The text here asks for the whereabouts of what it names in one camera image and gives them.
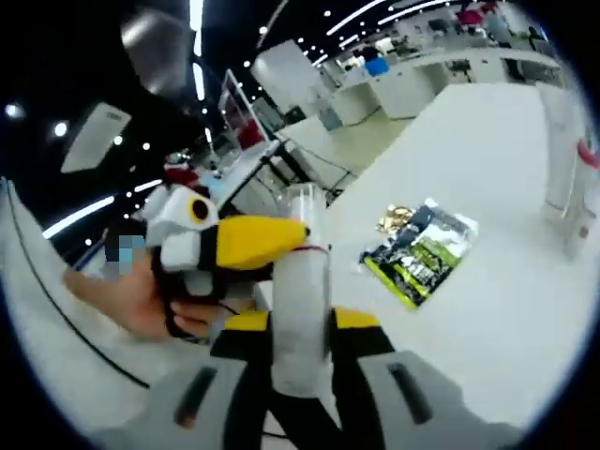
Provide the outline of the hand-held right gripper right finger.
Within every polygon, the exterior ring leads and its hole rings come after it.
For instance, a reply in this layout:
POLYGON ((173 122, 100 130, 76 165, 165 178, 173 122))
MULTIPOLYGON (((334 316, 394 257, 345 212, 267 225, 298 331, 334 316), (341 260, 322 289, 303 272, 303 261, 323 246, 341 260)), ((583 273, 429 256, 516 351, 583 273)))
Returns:
POLYGON ((413 352, 395 350, 372 315, 333 307, 332 388, 346 449, 514 449, 521 432, 489 422, 461 388, 413 352))

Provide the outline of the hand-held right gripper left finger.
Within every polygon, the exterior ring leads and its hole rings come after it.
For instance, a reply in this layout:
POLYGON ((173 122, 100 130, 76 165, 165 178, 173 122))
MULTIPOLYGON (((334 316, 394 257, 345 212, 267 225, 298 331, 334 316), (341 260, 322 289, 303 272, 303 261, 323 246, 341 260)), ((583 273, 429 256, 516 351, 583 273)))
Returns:
POLYGON ((272 364, 270 313, 232 316, 209 351, 153 385, 137 416, 95 441, 102 449, 258 449, 272 364))

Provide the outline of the person's left hand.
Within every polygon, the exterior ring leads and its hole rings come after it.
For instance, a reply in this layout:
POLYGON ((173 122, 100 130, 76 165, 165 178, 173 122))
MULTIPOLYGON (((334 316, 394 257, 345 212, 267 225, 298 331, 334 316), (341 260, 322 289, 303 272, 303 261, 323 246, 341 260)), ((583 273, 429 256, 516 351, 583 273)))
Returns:
MULTIPOLYGON (((115 279, 91 277, 69 268, 64 272, 63 281, 75 297, 135 336, 163 339, 170 333, 151 261, 151 256, 146 254, 132 263, 128 274, 115 279)), ((206 338, 222 308, 174 300, 170 311, 181 330, 195 338, 206 338)))

